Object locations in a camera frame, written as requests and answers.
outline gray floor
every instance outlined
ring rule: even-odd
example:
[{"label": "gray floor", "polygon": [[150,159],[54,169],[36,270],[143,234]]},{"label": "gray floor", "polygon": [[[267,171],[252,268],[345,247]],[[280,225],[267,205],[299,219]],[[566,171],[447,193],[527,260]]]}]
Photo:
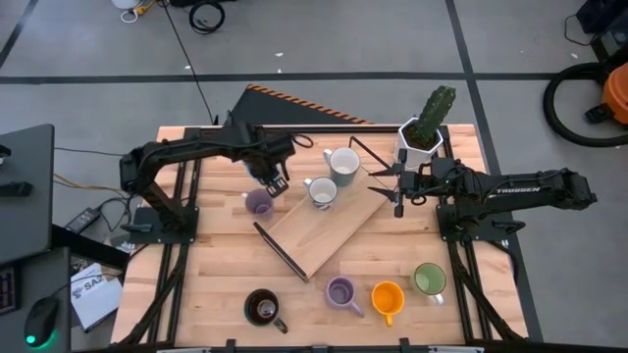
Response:
[{"label": "gray floor", "polygon": [[[476,73],[552,73],[595,60],[589,48],[562,37],[563,19],[583,0],[455,0]],[[27,0],[0,2],[0,47]],[[220,32],[191,31],[171,9],[199,74],[341,72],[462,73],[445,0],[239,0],[225,4]],[[188,75],[187,62],[163,9],[122,24],[109,0],[40,0],[2,76]],[[574,36],[586,39],[577,24]],[[242,82],[202,82],[214,114],[224,116]],[[374,79],[256,82],[377,123],[402,123],[439,84],[458,88],[449,123],[476,123],[464,80]],[[589,178],[600,202],[584,212],[517,212],[519,233],[544,338],[628,346],[625,291],[628,240],[624,210],[628,157],[623,148],[587,149],[556,137],[541,110],[544,81],[479,81],[486,117],[504,173],[569,167]],[[566,123],[590,135],[582,112],[600,99],[589,82],[568,82],[557,94]],[[194,83],[0,85],[0,131],[51,123],[57,145],[126,152],[154,138],[158,126],[207,125]],[[115,158],[57,152],[55,172],[87,184],[116,186]],[[54,220],[64,224],[107,192],[55,186]],[[120,215],[112,206],[111,218]],[[109,236],[100,227],[91,236]],[[73,331],[75,348],[103,345],[113,320],[90,334]]]}]

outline purple mug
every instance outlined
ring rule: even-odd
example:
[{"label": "purple mug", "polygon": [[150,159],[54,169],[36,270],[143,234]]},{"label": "purple mug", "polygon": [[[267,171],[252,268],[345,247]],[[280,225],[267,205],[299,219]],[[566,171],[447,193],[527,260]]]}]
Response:
[{"label": "purple mug", "polygon": [[264,189],[256,189],[249,193],[243,193],[244,207],[246,211],[263,219],[269,220],[273,217],[273,198]]},{"label": "purple mug", "polygon": [[347,277],[334,277],[325,288],[327,304],[334,309],[350,309],[355,315],[364,318],[364,312],[355,303],[355,286]]}]

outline orange black striped barrier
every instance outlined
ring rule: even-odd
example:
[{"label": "orange black striped barrier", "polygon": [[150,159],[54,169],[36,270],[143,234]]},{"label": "orange black striped barrier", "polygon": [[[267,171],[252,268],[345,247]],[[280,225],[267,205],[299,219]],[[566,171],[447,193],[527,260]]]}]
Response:
[{"label": "orange black striped barrier", "polygon": [[355,123],[355,124],[372,124],[369,121],[353,117],[350,114],[339,112],[339,111],[336,111],[334,109],[330,109],[330,108],[324,107],[324,106],[322,106],[320,104],[308,102],[308,101],[306,101],[304,99],[293,97],[293,96],[291,96],[289,94],[284,94],[282,92],[278,92],[276,90],[273,90],[273,89],[261,86],[259,84],[249,84],[249,85],[246,86],[246,89],[252,89],[252,90],[259,91],[261,93],[266,93],[268,95],[272,95],[274,97],[287,100],[288,102],[291,102],[291,103],[294,103],[294,104],[300,104],[303,107],[307,107],[307,108],[310,108],[310,109],[315,109],[315,110],[318,110],[320,112],[327,113],[327,114],[332,115],[332,116],[334,116],[336,118],[344,119],[344,120],[350,121],[350,122]]}]

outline wooden cutting board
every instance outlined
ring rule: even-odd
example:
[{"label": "wooden cutting board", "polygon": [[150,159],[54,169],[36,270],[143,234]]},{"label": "wooden cutting board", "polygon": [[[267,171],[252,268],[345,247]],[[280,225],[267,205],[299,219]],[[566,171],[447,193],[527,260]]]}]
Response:
[{"label": "wooden cutting board", "polygon": [[264,231],[256,225],[264,239],[284,261],[308,281],[325,262],[377,211],[388,199],[368,189],[369,186],[394,188],[396,178],[375,178],[358,169],[355,180],[339,187],[332,207],[320,211],[305,196],[282,219]]}]

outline mug handle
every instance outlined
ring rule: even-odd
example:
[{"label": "mug handle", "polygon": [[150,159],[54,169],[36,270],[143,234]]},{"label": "mug handle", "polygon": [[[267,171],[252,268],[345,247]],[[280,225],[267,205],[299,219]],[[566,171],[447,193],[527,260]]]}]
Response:
[{"label": "mug handle", "polygon": [[443,305],[445,303],[442,294],[432,295],[430,296],[430,299],[432,299],[432,301],[437,305]]},{"label": "mug handle", "polygon": [[327,163],[328,166],[332,164],[332,153],[334,153],[334,151],[332,151],[331,149],[326,149],[325,151],[323,151],[323,158],[325,159],[325,163]]},{"label": "mug handle", "polygon": [[351,302],[351,305],[349,305],[349,309],[351,309],[351,311],[355,313],[355,315],[359,316],[360,318],[364,318],[364,312],[355,302]]},{"label": "mug handle", "polygon": [[276,318],[273,321],[273,325],[275,325],[275,328],[280,330],[282,333],[288,333],[288,326],[286,326],[286,324],[282,321],[282,319]]}]

